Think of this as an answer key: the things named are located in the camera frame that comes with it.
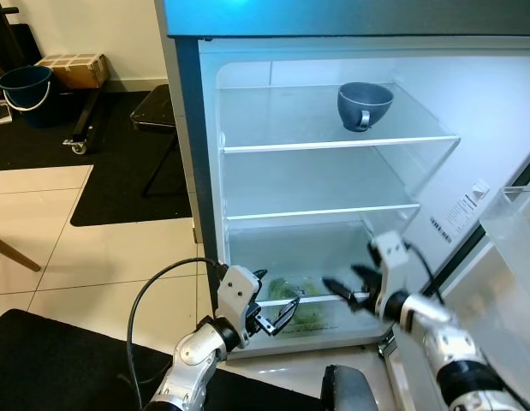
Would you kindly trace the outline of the dark teal cup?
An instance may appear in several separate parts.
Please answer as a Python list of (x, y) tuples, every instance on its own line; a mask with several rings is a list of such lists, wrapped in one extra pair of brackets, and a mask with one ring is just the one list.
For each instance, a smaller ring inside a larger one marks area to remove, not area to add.
[(339, 87), (336, 109), (342, 118), (343, 128), (362, 133), (382, 120), (394, 99), (395, 94), (386, 86), (350, 82)]

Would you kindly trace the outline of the glass fridge shelf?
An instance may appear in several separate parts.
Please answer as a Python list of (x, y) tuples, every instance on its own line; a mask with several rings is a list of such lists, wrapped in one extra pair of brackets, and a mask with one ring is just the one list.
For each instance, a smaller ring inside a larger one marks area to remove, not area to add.
[(227, 222), (417, 208), (377, 148), (224, 154), (220, 214)]
[(227, 153), (292, 152), (459, 140), (413, 95), (386, 83), (395, 99), (366, 132), (342, 125), (339, 85), (225, 87), (217, 95), (217, 130)]

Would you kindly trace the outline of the stainless steel fridge cabinet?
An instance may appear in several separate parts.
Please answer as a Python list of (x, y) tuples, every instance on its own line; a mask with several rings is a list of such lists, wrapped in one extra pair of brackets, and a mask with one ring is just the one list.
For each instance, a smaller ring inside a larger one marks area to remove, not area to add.
[[(440, 274), (477, 227), (484, 197), (530, 161), (530, 39), (187, 38), (172, 40), (168, 56), (177, 63), (170, 77), (185, 110), (179, 129), (193, 160), (205, 253), (230, 265), (234, 230), (355, 222), (371, 239), (397, 231), (424, 254), (426, 271)], [(227, 222), (220, 164), (234, 153), (223, 150), (217, 130), (218, 90), (350, 82), (396, 83), (459, 137), (371, 147), (407, 183), (417, 208)]]

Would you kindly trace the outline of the green leafy vegetables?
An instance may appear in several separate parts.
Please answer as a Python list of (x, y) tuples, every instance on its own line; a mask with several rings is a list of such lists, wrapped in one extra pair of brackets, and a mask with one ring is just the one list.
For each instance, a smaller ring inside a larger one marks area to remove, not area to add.
[(267, 283), (268, 299), (294, 299), (302, 301), (291, 321), (282, 329), (283, 334), (319, 331), (325, 328), (324, 304), (311, 304), (307, 298), (330, 293), (320, 277), (273, 278)]

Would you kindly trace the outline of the clear crisper drawer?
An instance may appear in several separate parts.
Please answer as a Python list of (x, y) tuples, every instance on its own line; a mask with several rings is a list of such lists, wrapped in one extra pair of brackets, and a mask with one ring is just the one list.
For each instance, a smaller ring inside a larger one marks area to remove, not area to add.
[[(230, 262), (246, 269), (268, 270), (262, 279), (257, 302), (265, 307), (267, 317), (273, 318), (277, 306), (283, 306), (288, 299), (268, 299), (269, 281), (278, 277), (334, 277), (357, 287), (360, 281), (350, 266), (371, 264), (371, 255), (366, 250), (370, 240), (366, 227), (355, 222), (238, 229), (227, 235), (227, 254)], [(351, 312), (346, 302), (331, 292), (309, 297), (306, 302), (324, 304), (323, 330), (295, 334), (280, 332), (273, 337), (257, 334), (245, 348), (245, 356), (374, 343), (387, 332), (386, 325), (370, 313)]]

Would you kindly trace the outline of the black folding stool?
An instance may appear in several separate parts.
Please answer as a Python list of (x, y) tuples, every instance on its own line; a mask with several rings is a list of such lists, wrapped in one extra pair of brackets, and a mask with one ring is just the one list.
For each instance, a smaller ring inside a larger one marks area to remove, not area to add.
[(162, 157), (158, 160), (158, 165), (152, 170), (150, 177), (144, 184), (142, 193), (140, 193), (143, 197), (150, 197), (152, 196), (152, 185), (158, 179), (158, 175), (162, 172), (166, 162), (170, 160), (172, 152), (179, 147), (170, 85), (159, 85), (152, 89), (133, 110), (130, 120), (138, 132), (170, 135), (170, 141), (168, 141)]

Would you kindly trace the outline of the black stand base with caster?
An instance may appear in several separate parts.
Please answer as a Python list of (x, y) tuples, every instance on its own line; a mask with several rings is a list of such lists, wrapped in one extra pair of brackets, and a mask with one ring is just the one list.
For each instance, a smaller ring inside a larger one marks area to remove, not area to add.
[(105, 102), (108, 101), (105, 94), (107, 94), (105, 86), (73, 90), (68, 93), (68, 101), (72, 103), (70, 106), (77, 105), (80, 109), (70, 136), (63, 140), (63, 145), (73, 154), (84, 156), (90, 149), (97, 147), (98, 128), (104, 120)]

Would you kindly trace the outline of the light wooden dining table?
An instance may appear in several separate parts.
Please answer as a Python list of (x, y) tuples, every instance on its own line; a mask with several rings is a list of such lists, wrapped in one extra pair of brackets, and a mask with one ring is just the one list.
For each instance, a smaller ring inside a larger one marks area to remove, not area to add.
[(3, 257), (11, 259), (11, 261), (14, 261), (15, 263), (25, 266), (26, 269), (31, 271), (42, 270), (42, 267), (38, 263), (35, 263), (33, 259), (26, 257), (25, 254), (21, 253), (21, 251), (15, 249), (14, 247), (11, 247), (10, 244), (8, 244), (6, 241), (3, 241), (1, 238), (0, 254), (3, 255)]

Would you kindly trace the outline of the steel freezer door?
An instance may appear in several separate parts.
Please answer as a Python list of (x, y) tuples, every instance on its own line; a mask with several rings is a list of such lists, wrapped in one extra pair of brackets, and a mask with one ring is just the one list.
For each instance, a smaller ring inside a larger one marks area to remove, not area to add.
[(154, 0), (171, 38), (530, 36), (530, 0)]

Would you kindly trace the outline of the taped cardboard box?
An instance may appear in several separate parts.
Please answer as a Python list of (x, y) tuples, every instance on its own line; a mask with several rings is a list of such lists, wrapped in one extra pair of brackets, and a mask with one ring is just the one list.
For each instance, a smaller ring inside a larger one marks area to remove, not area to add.
[(68, 89), (100, 89), (110, 78), (109, 62), (99, 52), (52, 55), (37, 65), (50, 68)]

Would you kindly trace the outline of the blue bucket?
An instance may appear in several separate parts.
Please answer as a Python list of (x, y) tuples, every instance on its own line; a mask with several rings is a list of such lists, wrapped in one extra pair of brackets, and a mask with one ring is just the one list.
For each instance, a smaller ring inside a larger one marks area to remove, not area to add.
[(15, 68), (0, 78), (3, 99), (23, 121), (35, 128), (52, 127), (58, 122), (56, 75), (46, 66)]

